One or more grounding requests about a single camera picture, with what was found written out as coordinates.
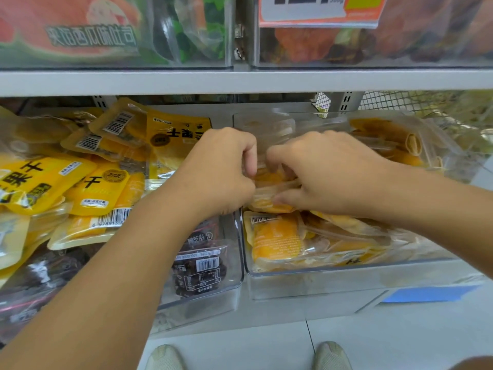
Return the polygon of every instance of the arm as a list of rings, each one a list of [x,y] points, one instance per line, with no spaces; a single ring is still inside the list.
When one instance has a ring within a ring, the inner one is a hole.
[[[334,131],[271,147],[267,161],[291,168],[302,183],[277,202],[414,231],[493,278],[493,192],[388,161]]]
[[[210,130],[166,184],[142,199],[75,278],[0,352],[4,370],[135,370],[163,285],[202,220],[232,212],[255,190],[256,140]]]

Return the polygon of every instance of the blue object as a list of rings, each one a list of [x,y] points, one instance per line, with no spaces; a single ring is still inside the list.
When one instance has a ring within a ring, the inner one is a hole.
[[[458,301],[477,286],[415,287],[395,291],[382,302],[439,302]]]

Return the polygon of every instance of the round logo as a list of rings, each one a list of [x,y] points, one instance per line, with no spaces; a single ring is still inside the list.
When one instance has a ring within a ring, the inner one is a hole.
[[[127,172],[124,170],[110,169],[102,174],[102,178],[111,183],[118,183],[127,177]]]
[[[169,144],[171,139],[166,134],[156,134],[151,137],[150,141],[152,146],[165,146]]]

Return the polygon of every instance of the person's left hand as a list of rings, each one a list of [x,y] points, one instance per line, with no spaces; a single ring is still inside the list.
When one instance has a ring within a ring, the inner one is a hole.
[[[183,205],[200,211],[202,219],[231,213],[248,203],[255,192],[254,182],[242,173],[242,161],[253,178],[257,172],[255,136],[230,127],[208,130],[157,191],[165,191],[168,197],[179,195]]]

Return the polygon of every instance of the hand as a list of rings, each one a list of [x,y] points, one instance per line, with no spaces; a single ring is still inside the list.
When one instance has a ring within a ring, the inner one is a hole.
[[[255,184],[248,176],[257,173],[255,136],[230,127],[208,130],[175,174],[161,186],[167,197],[181,195],[204,220],[237,210],[253,198]]]
[[[389,171],[401,166],[336,131],[309,132],[272,146],[266,159],[271,171],[283,164],[301,180],[301,188],[279,193],[275,203],[355,217],[371,216],[385,195]]]

